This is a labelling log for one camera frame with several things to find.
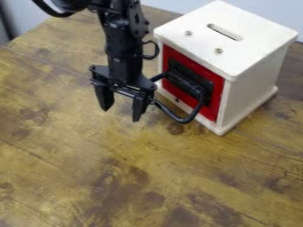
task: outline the box lid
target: box lid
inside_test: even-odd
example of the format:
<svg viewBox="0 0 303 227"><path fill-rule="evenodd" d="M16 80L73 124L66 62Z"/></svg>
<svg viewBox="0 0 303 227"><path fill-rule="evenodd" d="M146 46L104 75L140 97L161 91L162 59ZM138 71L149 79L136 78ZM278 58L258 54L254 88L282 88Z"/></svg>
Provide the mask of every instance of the box lid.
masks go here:
<svg viewBox="0 0 303 227"><path fill-rule="evenodd" d="M157 27L153 35L230 81L297 38L295 30L222 1Z"/></svg>

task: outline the table surface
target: table surface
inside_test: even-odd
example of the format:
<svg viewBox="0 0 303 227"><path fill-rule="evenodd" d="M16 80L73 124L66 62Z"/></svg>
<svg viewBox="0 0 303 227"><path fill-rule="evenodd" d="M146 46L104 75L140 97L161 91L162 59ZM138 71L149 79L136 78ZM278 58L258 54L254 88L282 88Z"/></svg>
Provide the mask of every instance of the table surface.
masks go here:
<svg viewBox="0 0 303 227"><path fill-rule="evenodd" d="M153 27L178 17L144 11ZM303 45L277 95L224 137L154 107L132 123L122 97L100 111L102 45L81 12L0 48L0 226L301 226Z"/></svg>

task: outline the screw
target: screw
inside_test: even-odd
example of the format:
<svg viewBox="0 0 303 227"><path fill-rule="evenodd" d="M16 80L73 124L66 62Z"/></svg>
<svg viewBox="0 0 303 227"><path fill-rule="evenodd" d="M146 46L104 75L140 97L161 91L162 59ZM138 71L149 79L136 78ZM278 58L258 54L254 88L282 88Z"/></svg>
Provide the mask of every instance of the screw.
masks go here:
<svg viewBox="0 0 303 227"><path fill-rule="evenodd" d="M222 53L222 49L221 49L221 48L214 48L213 51L214 51L216 53Z"/></svg>
<svg viewBox="0 0 303 227"><path fill-rule="evenodd" d="M185 31L184 34L189 36L189 35L193 34L193 32L192 31Z"/></svg>

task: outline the slot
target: slot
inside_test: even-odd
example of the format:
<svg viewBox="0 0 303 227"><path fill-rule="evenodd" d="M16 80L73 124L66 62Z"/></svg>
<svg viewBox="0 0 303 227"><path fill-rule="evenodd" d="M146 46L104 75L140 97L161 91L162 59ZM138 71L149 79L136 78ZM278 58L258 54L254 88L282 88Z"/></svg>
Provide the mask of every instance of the slot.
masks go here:
<svg viewBox="0 0 303 227"><path fill-rule="evenodd" d="M208 24L206 25L208 28L210 28L214 32L217 32L218 34L224 35L225 37L228 37L229 39L234 40L234 41L241 41L242 37L240 35L236 35L234 33L226 31L225 29L222 29L221 27L218 27L214 24Z"/></svg>

